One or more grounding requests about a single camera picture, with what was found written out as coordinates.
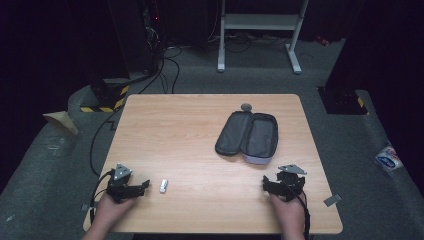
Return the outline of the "person's right hand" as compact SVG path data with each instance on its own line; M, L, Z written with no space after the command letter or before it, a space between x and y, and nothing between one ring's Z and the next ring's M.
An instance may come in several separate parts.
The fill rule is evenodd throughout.
M305 213L303 203L305 197L301 194L298 198L289 202L282 201L277 195L270 194L271 203L274 206L277 219L279 220L282 232L302 234L305 225Z

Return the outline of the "beige cardboard piece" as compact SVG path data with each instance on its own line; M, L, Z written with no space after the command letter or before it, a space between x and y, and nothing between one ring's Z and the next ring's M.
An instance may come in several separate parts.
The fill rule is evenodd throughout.
M66 111L45 113L43 117L62 132L76 136L79 133L73 120Z

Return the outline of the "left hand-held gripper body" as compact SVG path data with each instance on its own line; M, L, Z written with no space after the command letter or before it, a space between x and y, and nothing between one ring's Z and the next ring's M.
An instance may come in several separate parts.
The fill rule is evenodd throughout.
M106 193L112 197L115 203L121 203L124 199L138 196L138 188L128 185L131 174L132 171L120 163L113 170Z

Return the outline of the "person's left hand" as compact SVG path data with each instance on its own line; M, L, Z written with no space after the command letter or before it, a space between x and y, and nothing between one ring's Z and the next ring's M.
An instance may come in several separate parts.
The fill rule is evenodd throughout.
M133 207L137 199L126 199L116 203L111 196L104 194L96 208L92 226L97 230L108 232L111 230Z

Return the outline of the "dark equipment rack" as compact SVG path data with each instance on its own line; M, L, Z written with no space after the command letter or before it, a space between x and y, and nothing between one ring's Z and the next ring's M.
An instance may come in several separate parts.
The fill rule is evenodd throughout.
M160 18L157 0L108 0L128 79L150 75L157 66Z

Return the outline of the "white metal stand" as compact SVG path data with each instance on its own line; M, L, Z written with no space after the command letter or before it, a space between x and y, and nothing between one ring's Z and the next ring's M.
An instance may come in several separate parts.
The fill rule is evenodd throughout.
M221 0L220 40L217 58L217 71L225 71L225 31L226 30L273 30L291 31L290 42L285 49L293 72L301 74L302 69L295 53L295 47L303 25L309 0L302 0L298 14L233 14L226 12L226 0Z

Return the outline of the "grey tape piece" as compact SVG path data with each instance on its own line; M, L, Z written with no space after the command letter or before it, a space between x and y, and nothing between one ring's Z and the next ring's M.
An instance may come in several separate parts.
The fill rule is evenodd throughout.
M333 205L333 204L338 203L338 202L339 202L339 201L341 201L341 200L342 200L341 195L340 195L340 194L335 194L335 195L333 195L333 196L331 196L331 197L329 197L329 198L325 199L325 200L324 200L324 204L325 204L327 207L329 207L329 206L331 206L331 205Z

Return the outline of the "white blue plastic packet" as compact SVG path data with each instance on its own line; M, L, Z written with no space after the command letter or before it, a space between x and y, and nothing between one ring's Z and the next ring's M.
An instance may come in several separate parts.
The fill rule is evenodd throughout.
M403 166L395 148L390 143L387 143L375 156L375 162L387 172L395 171Z

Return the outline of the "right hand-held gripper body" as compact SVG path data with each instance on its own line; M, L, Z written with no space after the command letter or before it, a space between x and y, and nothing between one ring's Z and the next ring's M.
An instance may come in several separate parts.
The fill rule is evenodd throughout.
M279 166L278 169L277 180L282 185L278 195L291 201L303 192L307 172L295 164Z

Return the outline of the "yellow black striped base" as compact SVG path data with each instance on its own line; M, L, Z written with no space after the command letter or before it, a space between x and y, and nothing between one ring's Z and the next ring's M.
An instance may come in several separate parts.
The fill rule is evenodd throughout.
M352 89L317 88L328 114L367 115L368 110L362 98Z
M128 85L108 85L104 80L91 84L84 96L80 110L82 112L114 112L123 106Z

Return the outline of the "open grey pencil case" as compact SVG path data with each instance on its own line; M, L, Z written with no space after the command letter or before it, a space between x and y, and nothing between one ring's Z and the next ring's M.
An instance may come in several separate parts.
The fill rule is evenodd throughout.
M273 115L236 111L227 119L215 151L223 156L242 153L247 163L266 165L274 156L278 141L278 123Z

